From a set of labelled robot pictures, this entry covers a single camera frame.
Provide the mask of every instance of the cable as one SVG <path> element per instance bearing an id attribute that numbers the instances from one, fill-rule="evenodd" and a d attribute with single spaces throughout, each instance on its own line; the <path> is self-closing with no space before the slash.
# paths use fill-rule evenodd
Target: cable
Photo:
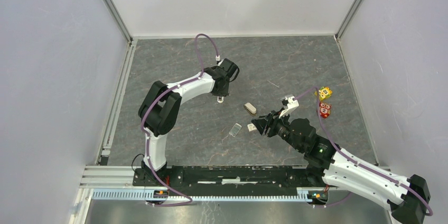
<path id="1" fill-rule="evenodd" d="M 134 169 L 134 162 L 135 162 L 135 159 L 137 159 L 137 157 L 139 157 L 140 155 L 142 155 L 143 158 L 145 157 L 144 154 L 137 154 L 137 155 L 134 157 L 134 159 L 132 160 L 132 163 L 130 164 L 130 168 L 131 168 L 134 172 L 135 172 L 135 169 Z"/>
<path id="2" fill-rule="evenodd" d="M 237 77 L 238 77 L 238 74 L 239 74 L 239 67 L 237 67 L 237 73 L 235 74 L 234 78 L 233 78 L 232 80 L 229 81 L 229 83 L 232 82 L 232 81 L 234 81 L 234 80 L 236 80 Z"/>
<path id="3" fill-rule="evenodd" d="M 194 46 L 195 46 L 195 50 L 196 50 L 196 55 L 198 56 L 199 64 L 200 64 L 200 66 L 201 66 L 201 73 L 199 74 L 199 77 L 198 77 L 198 78 L 193 78 L 193 79 L 190 79 L 190 80 L 183 81 L 183 82 L 181 82 L 180 84 L 178 84 L 177 86 L 173 86 L 173 87 L 171 87 L 171 88 L 165 90 L 162 94 L 160 94 L 160 95 L 153 101 L 153 103 L 150 105 L 150 107 L 149 107 L 148 110 L 146 111 L 145 115 L 143 116 L 143 118 L 142 118 L 142 122 L 140 123 L 140 129 L 141 129 L 141 130 L 148 136 L 148 139 L 145 141 L 145 151 L 146 151 L 145 154 L 146 154 L 146 156 L 147 156 L 147 160 L 148 160 L 148 164 L 149 164 L 149 166 L 150 166 L 150 170 L 151 170 L 151 172 L 153 173 L 154 177 L 158 180 L 158 182 L 159 182 L 161 185 L 165 186 L 168 190 L 170 190 L 170 191 L 176 193 L 176 194 L 179 195 L 179 196 L 182 196 L 182 197 L 188 199 L 187 202 L 180 202 L 180 203 L 173 203 L 173 204 L 153 204 L 153 206 L 155 206 L 155 207 L 175 207 L 175 206 L 184 206 L 184 205 L 187 205 L 187 204 L 190 204 L 190 203 L 193 202 L 193 199 L 192 199 L 191 197 L 189 197 L 189 196 L 183 194 L 183 193 L 180 192 L 180 191 L 177 191 L 177 190 L 173 189 L 173 188 L 170 187 L 168 184 L 164 183 L 164 182 L 160 179 L 160 177 L 157 175 L 157 173 L 155 172 L 155 170 L 154 170 L 154 168 L 153 168 L 153 166 L 152 166 L 152 164 L 151 164 L 151 159 L 150 159 L 150 140 L 151 140 L 151 135 L 150 135 L 149 130 L 147 130 L 147 129 L 145 128 L 145 121 L 146 121 L 146 119 L 148 118 L 148 115 L 150 114 L 150 112 L 151 112 L 151 110 L 154 108 L 154 106 L 155 106 L 155 105 L 158 103 L 158 101 L 160 101 L 160 99 L 162 99 L 166 94 L 168 94 L 170 91 L 172 91 L 172 90 L 174 90 L 174 89 L 176 89 L 176 88 L 180 88 L 180 87 L 182 87 L 182 86 L 185 85 L 185 84 L 192 83 L 192 82 L 194 82 L 194 81 L 199 80 L 199 79 L 202 77 L 202 75 L 204 74 L 204 63 L 203 63 L 203 61 L 202 61 L 202 54 L 201 54 L 201 52 L 199 51 L 199 47 L 198 47 L 198 38 L 199 38 L 200 36 L 204 36 L 204 37 L 206 37 L 208 40 L 210 40 L 210 42 L 212 43 L 212 45 L 213 45 L 213 47 L 214 47 L 214 50 L 216 51 L 216 57 L 219 56 L 218 47 L 216 46 L 216 44 L 215 44 L 215 42 L 213 41 L 212 38 L 210 38 L 208 35 L 203 34 L 203 33 L 200 33 L 200 34 L 196 35 L 196 37 L 194 38 Z"/>
<path id="4" fill-rule="evenodd" d="M 361 168 L 363 168 L 363 169 L 365 169 L 365 170 L 367 170 L 367 171 L 370 171 L 371 173 L 376 174 L 376 175 L 378 175 L 378 176 L 380 176 L 380 177 L 382 177 L 382 178 L 384 178 L 384 179 L 387 179 L 388 181 L 390 181 L 390 182 L 392 182 L 392 183 L 394 183 L 394 184 L 396 184 L 396 185 L 398 185 L 398 186 L 401 186 L 401 187 L 405 188 L 407 191 L 409 191 L 409 192 L 412 193 L 414 196 L 416 196 L 416 197 L 422 202 L 422 204 L 428 209 L 429 212 L 428 212 L 428 213 L 425 213 L 425 215 L 426 215 L 426 216 L 432 216 L 432 215 L 433 215 L 433 210 L 431 209 L 430 205 L 429 205 L 429 204 L 422 198 L 422 196 L 420 196 L 415 190 L 411 189 L 409 186 L 406 186 L 406 185 L 400 183 L 398 180 L 395 180 L 395 179 L 393 179 L 393 178 L 390 178 L 390 177 L 388 177 L 387 175 L 384 175 L 384 174 L 382 174 L 382 173 L 380 173 L 380 172 L 378 172 L 378 171 L 376 171 L 376 170 L 374 170 L 374 169 L 371 169 L 371 168 L 365 166 L 365 165 L 362 164 L 362 163 L 359 163 L 359 164 L 358 164 L 354 159 L 352 159 L 351 157 L 349 157 L 347 154 L 345 154 L 343 151 L 341 151 L 341 150 L 338 148 L 338 146 L 336 146 L 336 143 L 334 142 L 334 140 L 333 140 L 333 138 L 331 137 L 330 133 L 327 131 L 327 129 L 326 129 L 325 126 L 323 125 L 322 117 L 319 115 L 319 102 L 320 102 L 320 99 L 319 99 L 319 88 L 318 88 L 318 87 L 314 86 L 314 87 L 308 89 L 307 91 L 305 91 L 305 92 L 302 93 L 301 95 L 298 95 L 297 97 L 294 97 L 294 100 L 299 100 L 299 99 L 302 98 L 304 95 L 308 94 L 310 91 L 312 91 L 312 90 L 314 90 L 314 89 L 317 91 L 317 92 L 316 92 L 316 94 L 317 94 L 317 95 L 316 95 L 316 98 L 317 98 L 317 110 L 318 110 L 319 124 L 320 124 L 322 130 L 325 132 L 326 137 L 328 138 L 328 140 L 330 141 L 330 143 L 331 143 L 331 145 L 334 147 L 334 149 L 336 149 L 336 151 L 337 151 L 339 154 L 341 154 L 342 156 L 344 156 L 344 158 L 346 158 L 346 159 L 349 160 L 350 162 L 352 162 L 352 163 L 358 165 L 359 167 L 361 167 Z"/>
<path id="5" fill-rule="evenodd" d="M 330 189 L 330 186 L 327 184 L 325 186 L 325 190 L 323 190 L 323 193 L 326 194 L 328 192 L 328 190 Z"/>
<path id="6" fill-rule="evenodd" d="M 335 203 L 331 203 L 331 204 L 326 204 L 324 206 L 318 205 L 318 204 L 313 204 L 313 208 L 328 208 L 328 207 L 334 207 L 337 206 L 339 204 L 342 204 L 344 202 L 346 202 L 351 196 L 353 195 L 353 193 L 349 192 L 349 194 L 347 194 L 347 196 L 345 196 L 343 199 L 339 200 L 338 202 Z"/>
<path id="7" fill-rule="evenodd" d="M 324 204 L 326 204 L 326 202 L 327 202 L 327 200 L 322 200 L 322 199 L 320 199 L 320 198 L 316 198 L 316 200 L 319 201 L 319 202 L 322 202 L 322 203 L 324 203 Z"/>
<path id="8" fill-rule="evenodd" d="M 194 38 L 194 50 L 196 51 L 196 55 L 198 56 L 198 59 L 199 59 L 199 64 L 201 65 L 201 74 L 199 75 L 199 77 L 202 77 L 202 75 L 204 74 L 204 63 L 202 62 L 202 54 L 199 51 L 199 46 L 198 46 L 198 38 L 200 36 L 205 36 L 208 40 L 210 40 L 211 44 L 214 47 L 214 51 L 216 51 L 216 57 L 219 57 L 219 52 L 218 52 L 218 47 L 216 46 L 216 44 L 214 43 L 214 41 L 211 37 L 209 37 L 208 35 L 203 34 L 203 33 L 199 33 L 196 35 L 196 37 Z"/>

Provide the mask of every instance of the white bracket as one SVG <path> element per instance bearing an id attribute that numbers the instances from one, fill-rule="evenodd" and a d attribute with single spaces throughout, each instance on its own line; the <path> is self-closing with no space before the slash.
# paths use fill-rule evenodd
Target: white bracket
<path id="1" fill-rule="evenodd" d="M 285 99 L 283 99 L 283 100 L 287 100 L 288 103 L 283 106 L 284 110 L 282 110 L 279 117 L 289 115 L 291 112 L 293 112 L 298 107 L 298 101 L 294 100 L 293 95 L 285 96 Z"/>

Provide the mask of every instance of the red die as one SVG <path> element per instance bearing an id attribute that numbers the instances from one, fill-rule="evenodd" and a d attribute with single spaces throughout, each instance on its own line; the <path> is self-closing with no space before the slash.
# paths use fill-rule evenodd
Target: red die
<path id="1" fill-rule="evenodd" d="M 324 102 L 319 103 L 319 113 L 321 114 L 321 117 L 327 118 L 330 115 L 330 109 L 330 104 L 326 104 Z"/>

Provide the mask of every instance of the yellow die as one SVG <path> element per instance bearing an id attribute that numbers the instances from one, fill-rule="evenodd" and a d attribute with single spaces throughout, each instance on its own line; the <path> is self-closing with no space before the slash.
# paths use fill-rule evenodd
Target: yellow die
<path id="1" fill-rule="evenodd" d="M 322 88 L 319 90 L 319 99 L 320 99 L 321 101 L 322 101 L 322 100 L 325 100 L 325 99 L 329 98 L 329 97 L 331 96 L 332 93 L 333 93 L 333 91 L 331 91 L 329 87 L 322 87 Z"/>

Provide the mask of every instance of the small block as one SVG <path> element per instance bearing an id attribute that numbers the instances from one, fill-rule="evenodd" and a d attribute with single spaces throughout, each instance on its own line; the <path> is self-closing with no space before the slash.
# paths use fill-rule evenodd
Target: small block
<path id="1" fill-rule="evenodd" d="M 244 104 L 244 109 L 247 110 L 247 112 L 249 112 L 249 114 L 251 114 L 252 116 L 255 116 L 255 114 L 257 114 L 257 109 L 249 102 Z"/>
<path id="2" fill-rule="evenodd" d="M 257 130 L 257 127 L 255 127 L 254 124 L 248 124 L 247 129 L 249 129 L 249 132 L 253 132 L 253 131 Z"/>

